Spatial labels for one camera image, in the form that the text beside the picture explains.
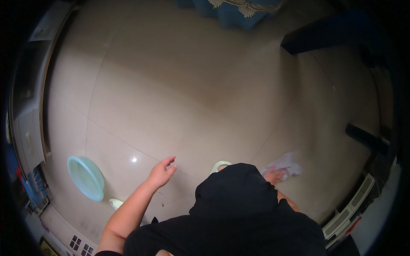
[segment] hand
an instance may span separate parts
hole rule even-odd
[[[276,185],[280,181],[280,179],[283,177],[283,172],[284,169],[277,170],[275,169],[274,166],[270,167],[269,170],[265,173],[263,176],[266,181],[270,182],[272,185]]]
[[[168,170],[166,169],[166,167],[170,166],[174,161],[175,156],[169,156],[161,162],[157,163],[152,168],[146,182],[151,186],[154,186],[156,189],[159,189],[160,187],[165,185],[171,178],[172,174],[174,174],[174,172],[177,170],[176,164],[171,166]]]

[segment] slipper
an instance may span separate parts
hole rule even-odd
[[[214,173],[214,172],[218,172],[218,168],[219,168],[221,165],[226,165],[226,166],[228,166],[228,165],[232,165],[232,163],[229,162],[229,161],[219,161],[219,162],[217,162],[217,163],[214,164],[214,166],[212,167],[211,171],[209,172],[209,175],[211,175],[211,174]]]
[[[123,201],[120,201],[115,198],[111,198],[108,202],[115,210],[118,210],[118,208],[120,208],[120,206],[124,203]]]

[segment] cleaning rag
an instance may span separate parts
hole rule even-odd
[[[278,160],[268,164],[265,168],[262,169],[261,174],[262,176],[271,168],[272,166],[275,167],[274,172],[284,169],[283,177],[280,179],[281,181],[286,180],[288,177],[292,175],[299,175],[302,173],[303,169],[297,163],[293,162],[293,152],[288,152],[281,156]]]

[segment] vent grille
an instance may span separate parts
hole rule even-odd
[[[360,200],[364,197],[364,195],[366,194],[367,189],[371,185],[371,182],[372,182],[371,178],[369,176],[366,177],[366,180],[363,182],[362,188],[359,190],[358,194],[352,200],[351,205],[353,207],[356,207],[357,204],[360,202]]]
[[[328,227],[328,229],[325,231],[325,234],[328,236],[330,235],[336,228],[344,222],[344,220],[349,216],[349,211],[345,209],[340,216],[337,218],[337,220]]]

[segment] forearm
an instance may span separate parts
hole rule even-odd
[[[110,217],[101,234],[98,251],[111,250],[123,252],[128,235],[140,226],[142,217],[157,188],[147,181],[143,182]]]
[[[291,199],[278,191],[278,203],[281,199],[286,199],[287,203],[295,212],[300,212],[299,207]]]

